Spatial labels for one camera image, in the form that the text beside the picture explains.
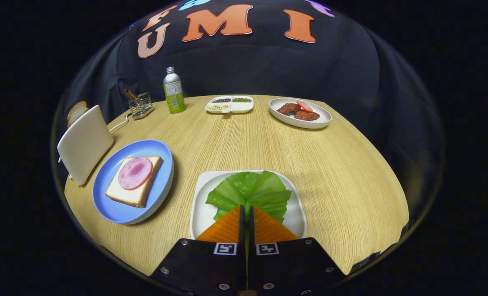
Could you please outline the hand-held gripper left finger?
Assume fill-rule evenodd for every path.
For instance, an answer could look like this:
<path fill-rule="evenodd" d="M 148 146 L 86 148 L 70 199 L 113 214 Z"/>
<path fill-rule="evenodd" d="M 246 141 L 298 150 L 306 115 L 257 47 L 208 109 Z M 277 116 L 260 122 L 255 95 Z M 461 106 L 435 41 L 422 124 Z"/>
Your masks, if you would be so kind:
<path fill-rule="evenodd" d="M 180 296 L 237 296 L 246 289 L 244 222 L 244 206 L 238 206 L 211 226 L 229 226 L 230 240 L 179 239 L 150 277 Z"/>

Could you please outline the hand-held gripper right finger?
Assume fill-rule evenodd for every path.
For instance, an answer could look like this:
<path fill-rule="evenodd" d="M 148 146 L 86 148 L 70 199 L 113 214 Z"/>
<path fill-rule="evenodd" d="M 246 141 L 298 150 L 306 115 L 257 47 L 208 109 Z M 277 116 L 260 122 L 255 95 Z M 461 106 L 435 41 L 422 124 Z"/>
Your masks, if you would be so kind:
<path fill-rule="evenodd" d="M 258 296 L 326 296 L 347 276 L 312 237 L 257 243 L 267 214 L 250 208 L 248 288 Z"/>

